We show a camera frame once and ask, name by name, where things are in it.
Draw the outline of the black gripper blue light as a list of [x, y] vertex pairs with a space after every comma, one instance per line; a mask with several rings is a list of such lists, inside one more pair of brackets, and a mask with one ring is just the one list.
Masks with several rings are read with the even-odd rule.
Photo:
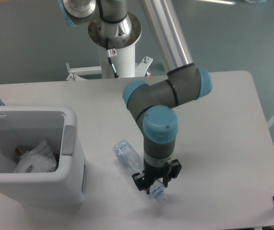
[[145, 191], [147, 195], [150, 194], [150, 187], [158, 179], [163, 179], [163, 185], [168, 187], [168, 183], [172, 179], [176, 179], [182, 169], [178, 159], [171, 162], [165, 162], [162, 167], [154, 167], [144, 161], [143, 173], [134, 173], [132, 179], [139, 191]]

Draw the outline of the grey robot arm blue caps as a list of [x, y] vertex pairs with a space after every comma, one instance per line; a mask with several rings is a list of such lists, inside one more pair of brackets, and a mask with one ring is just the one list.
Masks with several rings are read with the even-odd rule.
[[[126, 0], [60, 0], [60, 10], [69, 26], [88, 23], [92, 41], [102, 48], [104, 78], [132, 77], [135, 62], [120, 54], [135, 45], [141, 25], [128, 12]], [[200, 99], [212, 90], [208, 71], [195, 67], [185, 37], [169, 0], [142, 0], [141, 7], [158, 48], [167, 79], [153, 85], [129, 83], [122, 98], [143, 135], [142, 172], [132, 175], [139, 190], [149, 192], [162, 179], [163, 185], [177, 178], [182, 166], [173, 156], [178, 120], [174, 107]]]

